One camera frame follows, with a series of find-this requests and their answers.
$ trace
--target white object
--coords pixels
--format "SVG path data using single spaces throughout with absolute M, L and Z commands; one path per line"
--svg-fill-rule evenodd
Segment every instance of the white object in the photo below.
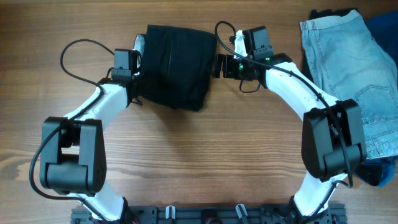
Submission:
M 243 33 L 241 30 L 236 32 L 235 35 L 235 53 L 238 53 L 242 56 L 248 56 L 248 53 L 246 53 L 246 48 L 244 46 L 244 39 L 243 39 Z
M 115 84 L 103 84 L 104 95 L 99 101 L 93 105 L 84 115 L 75 119 L 75 121 L 84 121 L 86 119 L 100 119 L 102 120 L 103 130 L 108 127 L 114 117 L 127 106 L 127 92 L 126 88 Z M 75 111 L 65 115 L 67 118 L 79 113 L 84 107 L 89 105 L 100 93 L 97 87 L 95 92 L 89 97 L 81 106 Z
M 294 195 L 294 202 L 300 213 L 303 216 L 310 216 L 312 213 L 318 208 L 319 204 L 325 199 L 328 194 L 330 188 L 332 187 L 332 183 L 336 180 L 344 180 L 347 177 L 347 174 L 338 174 L 334 177 L 331 177 L 330 180 L 326 182 L 321 182 L 320 179 L 314 178 L 308 171 L 305 174 L 304 181 L 301 184 L 300 190 Z M 321 208 L 319 211 L 322 212 L 328 208 L 328 201 L 325 206 Z
M 322 97 L 328 103 L 329 106 L 333 106 L 338 101 L 337 98 L 325 93 L 307 79 L 296 67 L 296 64 L 292 62 L 284 62 L 276 65 L 294 72 L 299 75 L 314 89 L 321 93 Z M 325 108 L 325 105 L 317 99 L 315 94 L 306 86 L 303 82 L 295 77 L 291 77 L 288 73 L 281 72 L 276 69 L 270 69 L 266 72 L 266 85 L 270 91 L 278 94 L 286 103 L 297 113 L 301 120 L 303 120 L 304 113 L 310 111 L 312 108 Z
M 100 212 L 107 221 L 119 220 L 122 215 L 124 203 L 123 198 L 112 189 L 107 181 L 105 181 L 102 189 L 96 193 L 94 197 L 88 197 L 85 194 L 76 193 L 70 193 L 68 196 L 86 199 L 86 201 Z M 93 211 L 91 211 L 91 213 L 93 218 L 101 220 Z

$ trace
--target brown wooden surface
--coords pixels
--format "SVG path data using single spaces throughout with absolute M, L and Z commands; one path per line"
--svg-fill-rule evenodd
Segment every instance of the brown wooden surface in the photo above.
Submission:
M 226 20 L 237 29 L 266 25 L 275 51 L 300 67 L 299 22 L 311 9 L 359 7 L 365 19 L 398 9 L 397 1 L 73 2 L 0 6 L 0 223 L 68 223 L 77 205 L 41 198 L 28 182 L 43 120 L 74 110 L 94 90 L 62 72 L 59 56 L 69 42 L 89 38 L 128 49 L 147 24 L 213 32 Z M 220 34 L 230 35 L 226 27 Z M 99 80 L 113 59 L 83 43 L 67 52 L 65 64 Z M 245 95 L 238 84 L 212 80 L 199 113 L 148 101 L 123 111 L 104 133 L 106 178 L 115 191 L 130 205 L 288 202 L 305 173 L 300 119 L 270 91 Z M 398 222 L 398 179 L 382 189 L 354 182 L 332 198 L 346 204 L 350 223 Z

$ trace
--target denim fabric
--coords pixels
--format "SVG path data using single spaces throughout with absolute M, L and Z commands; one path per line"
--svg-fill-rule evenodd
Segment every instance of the denim fabric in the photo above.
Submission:
M 360 105 L 368 159 L 398 155 L 397 67 L 361 15 L 351 11 L 300 26 L 314 84 Z

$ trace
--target wooden floor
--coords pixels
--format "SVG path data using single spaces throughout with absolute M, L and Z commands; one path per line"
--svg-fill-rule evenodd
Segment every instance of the wooden floor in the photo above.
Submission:
M 311 9 L 358 7 L 365 19 L 398 9 L 397 1 L 35 2 L 43 4 L 0 5 L 0 223 L 68 223 L 77 205 L 39 197 L 28 182 L 43 120 L 74 110 L 94 91 L 62 72 L 60 53 L 69 42 L 89 38 L 130 49 L 148 24 L 213 32 L 224 20 L 237 29 L 267 26 L 275 52 L 301 67 L 299 22 Z M 226 27 L 220 32 L 225 41 L 231 35 Z M 67 52 L 65 65 L 98 81 L 113 58 L 82 43 Z M 123 111 L 104 133 L 106 179 L 115 191 L 130 205 L 288 202 L 305 174 L 302 123 L 270 91 L 245 95 L 238 85 L 212 80 L 198 113 L 148 101 Z M 382 189 L 354 182 L 332 198 L 346 204 L 350 223 L 398 223 L 398 179 Z

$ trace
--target light blue fabric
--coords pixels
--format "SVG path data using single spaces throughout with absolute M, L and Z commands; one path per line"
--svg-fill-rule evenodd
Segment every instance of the light blue fabric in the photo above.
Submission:
M 300 23 L 314 83 L 361 107 L 368 159 L 398 155 L 397 67 L 356 11 Z

